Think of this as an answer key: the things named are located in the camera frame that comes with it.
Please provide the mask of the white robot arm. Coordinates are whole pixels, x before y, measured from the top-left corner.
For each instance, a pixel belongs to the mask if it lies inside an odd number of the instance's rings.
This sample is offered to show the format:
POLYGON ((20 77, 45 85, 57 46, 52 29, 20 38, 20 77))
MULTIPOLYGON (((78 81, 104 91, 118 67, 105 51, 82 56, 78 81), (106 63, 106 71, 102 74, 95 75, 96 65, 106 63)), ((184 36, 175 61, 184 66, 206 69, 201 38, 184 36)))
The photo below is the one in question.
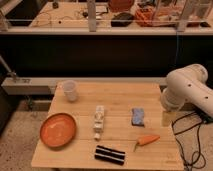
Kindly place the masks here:
POLYGON ((175 69, 166 76, 167 87, 160 95, 164 108, 162 125, 169 126, 186 102, 195 105, 213 119, 213 89, 206 85, 208 71, 201 64, 175 69))

